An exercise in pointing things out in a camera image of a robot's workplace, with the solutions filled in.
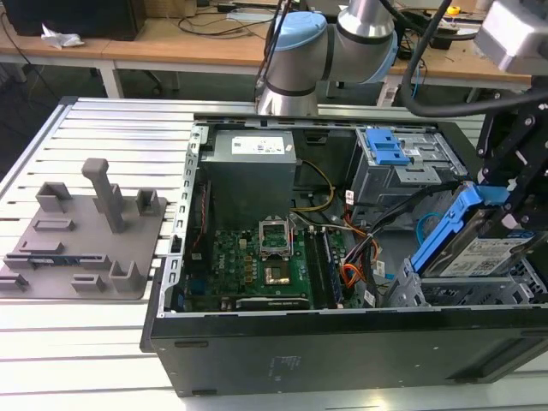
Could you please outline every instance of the yellow wire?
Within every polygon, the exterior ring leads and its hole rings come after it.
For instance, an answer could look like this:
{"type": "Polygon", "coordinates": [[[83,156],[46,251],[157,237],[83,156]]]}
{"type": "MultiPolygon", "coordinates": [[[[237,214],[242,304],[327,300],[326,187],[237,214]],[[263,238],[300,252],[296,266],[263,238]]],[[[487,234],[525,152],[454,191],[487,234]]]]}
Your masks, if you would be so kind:
{"type": "Polygon", "coordinates": [[[322,205],[316,205],[314,207],[296,207],[296,208],[291,208],[290,210],[291,211],[304,211],[304,212],[323,211],[324,209],[329,207],[331,205],[331,203],[333,202],[333,200],[335,199],[335,187],[333,187],[333,185],[331,184],[330,179],[325,175],[325,173],[322,170],[319,169],[319,167],[316,164],[314,164],[314,163],[312,163],[308,160],[302,160],[302,162],[310,165],[312,168],[314,168],[316,171],[318,171],[318,173],[324,178],[325,182],[327,182],[327,185],[329,186],[329,190],[330,190],[329,198],[322,205]]]}

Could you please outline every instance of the white paper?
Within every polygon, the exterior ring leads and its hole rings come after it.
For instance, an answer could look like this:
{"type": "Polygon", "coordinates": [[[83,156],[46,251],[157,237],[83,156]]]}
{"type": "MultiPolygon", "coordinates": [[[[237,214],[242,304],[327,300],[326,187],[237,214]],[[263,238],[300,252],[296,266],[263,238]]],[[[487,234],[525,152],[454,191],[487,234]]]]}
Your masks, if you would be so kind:
{"type": "Polygon", "coordinates": [[[44,25],[42,25],[42,30],[44,31],[42,40],[56,49],[61,50],[63,47],[75,47],[84,44],[78,34],[61,34],[50,30],[44,25]]]}

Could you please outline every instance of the wooden desk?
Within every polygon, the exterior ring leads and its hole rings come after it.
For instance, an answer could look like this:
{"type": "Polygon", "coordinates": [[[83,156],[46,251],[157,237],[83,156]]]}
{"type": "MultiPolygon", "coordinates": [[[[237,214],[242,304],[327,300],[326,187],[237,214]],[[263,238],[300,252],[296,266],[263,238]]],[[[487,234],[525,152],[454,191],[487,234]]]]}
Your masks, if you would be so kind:
{"type": "MultiPolygon", "coordinates": [[[[200,15],[192,19],[204,25],[221,19],[222,15],[200,15]]],[[[212,39],[184,33],[176,27],[177,20],[149,19],[133,42],[108,39],[84,39],[85,45],[57,50],[40,38],[19,37],[9,28],[12,38],[34,64],[92,67],[99,69],[107,95],[123,97],[117,69],[150,69],[170,72],[201,72],[224,74],[256,74],[263,58],[267,24],[250,27],[255,35],[239,39],[212,39]]],[[[236,21],[218,21],[209,26],[196,26],[200,32],[218,32],[239,27],[236,21]]],[[[428,76],[426,84],[499,88],[514,91],[527,89],[529,77],[505,74],[489,60],[477,56],[472,42],[454,43],[448,51],[429,49],[425,53],[428,76]]],[[[24,63],[15,47],[0,30],[0,62],[24,63]]],[[[391,105],[401,84],[407,62],[396,62],[384,81],[378,105],[391,105]]]]}
{"type": "MultiPolygon", "coordinates": [[[[195,24],[212,23],[195,27],[200,33],[221,32],[241,27],[237,21],[218,21],[223,15],[201,15],[193,18],[195,24]]],[[[252,26],[249,30],[260,37],[241,30],[246,37],[239,39],[214,39],[185,33],[176,27],[178,20],[148,19],[139,37],[133,42],[110,41],[103,50],[103,58],[162,63],[201,63],[258,67],[263,59],[263,48],[268,23],[252,26]]],[[[191,26],[183,22],[184,28],[191,26]]]]}

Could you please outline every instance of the orange object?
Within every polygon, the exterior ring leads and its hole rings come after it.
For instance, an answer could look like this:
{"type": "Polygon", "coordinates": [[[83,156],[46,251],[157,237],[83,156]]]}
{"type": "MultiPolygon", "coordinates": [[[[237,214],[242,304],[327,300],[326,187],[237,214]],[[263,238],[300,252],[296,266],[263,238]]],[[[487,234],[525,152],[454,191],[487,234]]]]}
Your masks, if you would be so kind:
{"type": "Polygon", "coordinates": [[[456,6],[449,6],[447,8],[448,15],[459,15],[461,13],[461,8],[456,6]]]}

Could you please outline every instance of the blue plastic latch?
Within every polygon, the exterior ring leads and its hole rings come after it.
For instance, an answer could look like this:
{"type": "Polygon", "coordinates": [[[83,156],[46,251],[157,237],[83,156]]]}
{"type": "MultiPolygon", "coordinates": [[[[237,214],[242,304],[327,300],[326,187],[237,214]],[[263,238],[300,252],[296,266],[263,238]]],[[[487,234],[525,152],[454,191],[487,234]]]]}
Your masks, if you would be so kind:
{"type": "Polygon", "coordinates": [[[411,258],[411,265],[415,272],[420,271],[449,235],[461,231],[464,227],[464,215],[468,210],[478,204],[501,206],[509,196],[508,190],[504,187],[476,186],[471,182],[467,185],[444,214],[434,231],[411,258]]]}
{"type": "Polygon", "coordinates": [[[366,143],[378,165],[408,165],[411,160],[403,154],[400,142],[387,128],[365,130],[366,143]]]}

